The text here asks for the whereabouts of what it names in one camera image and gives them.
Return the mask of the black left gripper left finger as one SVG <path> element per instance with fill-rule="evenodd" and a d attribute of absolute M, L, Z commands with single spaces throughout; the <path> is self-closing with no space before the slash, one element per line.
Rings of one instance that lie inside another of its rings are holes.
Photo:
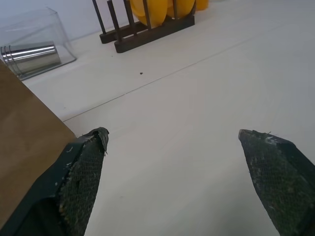
<path fill-rule="evenodd" d="M 108 141 L 109 131 L 99 127 L 67 144 L 30 187 L 0 236 L 84 236 Z"/>

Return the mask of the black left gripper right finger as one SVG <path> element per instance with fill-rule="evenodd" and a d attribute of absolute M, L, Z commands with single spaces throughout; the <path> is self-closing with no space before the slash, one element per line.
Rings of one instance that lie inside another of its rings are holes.
<path fill-rule="evenodd" d="M 315 236 L 315 165 L 286 139 L 241 129 L 255 191 L 280 236 Z"/>

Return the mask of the shiny steel cup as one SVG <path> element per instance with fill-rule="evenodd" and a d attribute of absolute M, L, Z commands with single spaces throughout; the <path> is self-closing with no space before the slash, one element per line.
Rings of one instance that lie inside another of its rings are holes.
<path fill-rule="evenodd" d="M 6 66 L 19 76 L 61 64 L 52 41 L 1 46 L 0 56 Z"/>

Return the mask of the clear plastic container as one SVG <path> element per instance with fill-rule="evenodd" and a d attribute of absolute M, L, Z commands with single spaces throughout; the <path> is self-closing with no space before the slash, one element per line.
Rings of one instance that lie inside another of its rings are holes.
<path fill-rule="evenodd" d="M 0 16 L 0 47 L 47 41 L 55 44 L 61 64 L 35 73 L 15 74 L 21 81 L 72 63 L 77 58 L 56 11 L 45 8 L 10 17 Z"/>

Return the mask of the dark wooden dish rack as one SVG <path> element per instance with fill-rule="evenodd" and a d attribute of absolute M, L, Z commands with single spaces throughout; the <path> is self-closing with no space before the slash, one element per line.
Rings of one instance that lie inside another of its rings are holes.
<path fill-rule="evenodd" d="M 176 1 L 173 0 L 175 18 L 166 17 L 161 26 L 152 28 L 149 19 L 147 2 L 144 0 L 145 16 L 147 25 L 142 24 L 132 13 L 129 0 L 123 0 L 128 25 L 120 27 L 112 0 L 107 0 L 108 9 L 114 25 L 114 29 L 106 31 L 96 0 L 92 0 L 94 9 L 100 23 L 102 34 L 99 35 L 103 44 L 114 42 L 116 52 L 124 53 L 144 44 L 150 43 L 167 35 L 173 34 L 195 24 L 194 14 L 196 9 L 196 0 L 189 15 L 178 19 L 176 11 Z"/>

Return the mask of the yellow plastic plate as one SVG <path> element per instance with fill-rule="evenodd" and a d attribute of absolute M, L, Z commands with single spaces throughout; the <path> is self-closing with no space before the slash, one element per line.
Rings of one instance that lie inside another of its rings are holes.
<path fill-rule="evenodd" d="M 147 25 L 144 0 L 129 0 L 133 15 Z M 175 0 L 177 18 L 181 19 L 191 12 L 195 0 Z M 150 24 L 152 28 L 161 26 L 166 17 L 175 18 L 173 0 L 146 0 Z"/>

